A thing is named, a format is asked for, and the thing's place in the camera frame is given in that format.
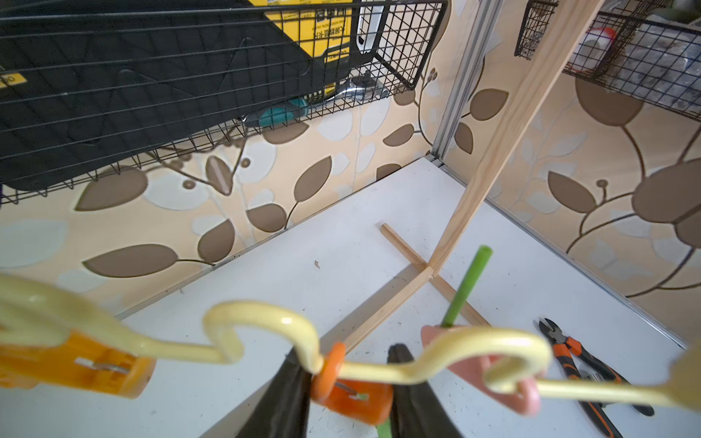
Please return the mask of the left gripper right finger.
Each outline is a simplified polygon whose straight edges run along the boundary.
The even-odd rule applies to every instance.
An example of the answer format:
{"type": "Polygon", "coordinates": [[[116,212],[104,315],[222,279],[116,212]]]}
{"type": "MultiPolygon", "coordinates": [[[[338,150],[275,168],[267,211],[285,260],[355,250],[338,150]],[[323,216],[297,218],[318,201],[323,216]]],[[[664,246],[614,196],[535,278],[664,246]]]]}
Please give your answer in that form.
{"type": "Polygon", "coordinates": [[[462,438],[428,383],[395,384],[392,388],[392,437],[462,438]]]}

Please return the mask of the yellow clip hanger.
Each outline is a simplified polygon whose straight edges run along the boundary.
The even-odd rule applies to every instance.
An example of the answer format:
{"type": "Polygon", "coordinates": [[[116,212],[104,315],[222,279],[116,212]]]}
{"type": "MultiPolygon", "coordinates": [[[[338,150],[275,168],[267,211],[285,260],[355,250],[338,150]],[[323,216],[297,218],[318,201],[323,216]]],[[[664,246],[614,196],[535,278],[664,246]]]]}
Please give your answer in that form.
{"type": "MultiPolygon", "coordinates": [[[[1,278],[1,347],[58,347],[73,332],[133,356],[155,361],[231,365],[245,355],[247,341],[290,347],[301,367],[313,377],[326,357],[313,324],[298,313],[258,301],[228,301],[203,317],[207,343],[163,341],[140,334],[92,302],[74,293],[22,277],[1,278]]],[[[406,364],[381,365],[344,360],[339,377],[367,383],[424,383],[443,370],[425,351],[406,364]]],[[[700,408],[700,350],[688,350],[671,368],[668,380],[656,386],[592,383],[537,378],[540,396],[577,401],[648,404],[700,408]]]]}

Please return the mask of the orange clip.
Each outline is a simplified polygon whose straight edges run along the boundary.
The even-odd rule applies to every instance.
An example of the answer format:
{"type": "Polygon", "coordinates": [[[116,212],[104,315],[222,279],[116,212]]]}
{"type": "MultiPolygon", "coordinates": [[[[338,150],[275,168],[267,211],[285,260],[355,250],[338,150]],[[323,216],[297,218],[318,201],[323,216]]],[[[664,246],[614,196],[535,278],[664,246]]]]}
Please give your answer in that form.
{"type": "Polygon", "coordinates": [[[332,412],[372,426],[390,416],[394,389],[389,384],[343,380],[339,377],[346,348],[336,343],[326,357],[321,372],[311,380],[310,397],[332,412]]]}

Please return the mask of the pink clip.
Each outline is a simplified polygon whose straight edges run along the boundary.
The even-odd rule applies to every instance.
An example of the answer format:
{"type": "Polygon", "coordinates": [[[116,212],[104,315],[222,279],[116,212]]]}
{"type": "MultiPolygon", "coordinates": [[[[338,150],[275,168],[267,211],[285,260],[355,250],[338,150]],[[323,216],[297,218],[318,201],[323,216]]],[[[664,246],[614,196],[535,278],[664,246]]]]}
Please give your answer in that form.
{"type": "Polygon", "coordinates": [[[421,328],[425,357],[438,359],[483,394],[524,416],[540,410],[537,378],[552,360],[551,348],[532,334],[508,328],[421,328]]]}

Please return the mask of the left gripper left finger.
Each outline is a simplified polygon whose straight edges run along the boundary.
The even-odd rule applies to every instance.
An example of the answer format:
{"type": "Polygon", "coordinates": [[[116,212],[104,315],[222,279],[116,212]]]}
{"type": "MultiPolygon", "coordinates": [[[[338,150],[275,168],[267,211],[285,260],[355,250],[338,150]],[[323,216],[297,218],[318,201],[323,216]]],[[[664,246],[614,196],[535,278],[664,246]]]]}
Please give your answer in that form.
{"type": "Polygon", "coordinates": [[[237,437],[306,437],[311,378],[291,350],[237,437]]]}

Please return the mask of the white tulip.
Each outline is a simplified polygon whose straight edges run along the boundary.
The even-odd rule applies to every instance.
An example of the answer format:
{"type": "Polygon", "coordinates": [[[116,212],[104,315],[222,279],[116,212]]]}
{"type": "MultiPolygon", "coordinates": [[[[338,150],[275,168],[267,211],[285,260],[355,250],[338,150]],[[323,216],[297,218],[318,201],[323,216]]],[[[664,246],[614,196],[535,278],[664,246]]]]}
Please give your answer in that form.
{"type": "Polygon", "coordinates": [[[465,277],[463,278],[456,295],[452,299],[447,313],[442,320],[442,328],[452,328],[452,326],[454,326],[460,310],[462,310],[463,306],[467,303],[470,293],[476,286],[476,283],[486,268],[492,254],[493,250],[489,246],[480,246],[478,248],[475,257],[472,260],[467,273],[465,274],[465,277]]]}
{"type": "Polygon", "coordinates": [[[390,420],[376,426],[378,438],[392,438],[392,425],[390,420]]]}

